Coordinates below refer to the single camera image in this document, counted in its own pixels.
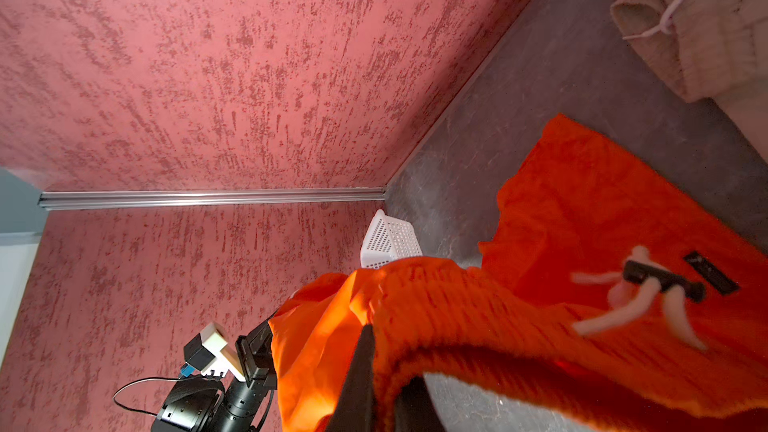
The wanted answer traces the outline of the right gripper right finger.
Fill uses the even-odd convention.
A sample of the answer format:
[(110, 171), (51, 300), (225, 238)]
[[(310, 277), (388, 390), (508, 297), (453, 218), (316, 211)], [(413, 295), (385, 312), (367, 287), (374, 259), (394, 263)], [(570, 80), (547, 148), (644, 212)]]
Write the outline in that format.
[(396, 432), (445, 432), (423, 377), (413, 378), (400, 392), (394, 408)]

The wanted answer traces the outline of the white plastic laundry basket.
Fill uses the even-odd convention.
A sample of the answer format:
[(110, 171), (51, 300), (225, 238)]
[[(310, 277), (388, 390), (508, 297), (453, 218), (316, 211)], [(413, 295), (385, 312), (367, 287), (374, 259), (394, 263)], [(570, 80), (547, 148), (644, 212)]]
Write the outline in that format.
[(391, 262), (422, 256), (413, 225), (376, 211), (360, 251), (361, 267), (379, 269)]

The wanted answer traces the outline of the orange shorts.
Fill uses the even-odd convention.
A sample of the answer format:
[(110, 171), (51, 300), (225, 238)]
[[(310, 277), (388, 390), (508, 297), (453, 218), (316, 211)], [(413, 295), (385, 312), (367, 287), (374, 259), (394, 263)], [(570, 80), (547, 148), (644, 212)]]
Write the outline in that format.
[(361, 333), (373, 427), (439, 373), (610, 431), (767, 427), (767, 258), (652, 168), (565, 117), (498, 195), (482, 264), (330, 273), (270, 321), (286, 431), (326, 431)]

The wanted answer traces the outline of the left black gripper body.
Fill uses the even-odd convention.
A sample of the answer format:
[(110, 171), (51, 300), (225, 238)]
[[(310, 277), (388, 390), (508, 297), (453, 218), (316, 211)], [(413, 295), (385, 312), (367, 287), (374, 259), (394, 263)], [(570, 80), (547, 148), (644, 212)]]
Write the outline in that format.
[(271, 407), (277, 372), (271, 352), (273, 334), (264, 321), (230, 344), (243, 366), (245, 381), (232, 374), (214, 378), (194, 373), (172, 387), (151, 426), (153, 431), (259, 431), (266, 420), (254, 418), (261, 404)]

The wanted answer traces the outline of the beige drawstring shorts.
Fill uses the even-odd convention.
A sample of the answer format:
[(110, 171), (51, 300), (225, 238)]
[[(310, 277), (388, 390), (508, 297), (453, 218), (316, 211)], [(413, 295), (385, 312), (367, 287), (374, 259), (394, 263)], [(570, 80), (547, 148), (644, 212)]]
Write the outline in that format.
[(767, 0), (614, 0), (610, 14), (672, 92), (714, 101), (767, 155)]

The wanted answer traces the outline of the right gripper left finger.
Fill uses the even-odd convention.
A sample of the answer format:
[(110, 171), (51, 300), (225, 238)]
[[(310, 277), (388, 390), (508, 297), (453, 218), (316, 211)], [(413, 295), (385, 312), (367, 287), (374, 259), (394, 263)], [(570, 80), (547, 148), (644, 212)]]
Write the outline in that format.
[(371, 432), (374, 430), (375, 398), (373, 327), (362, 328), (345, 382), (326, 432)]

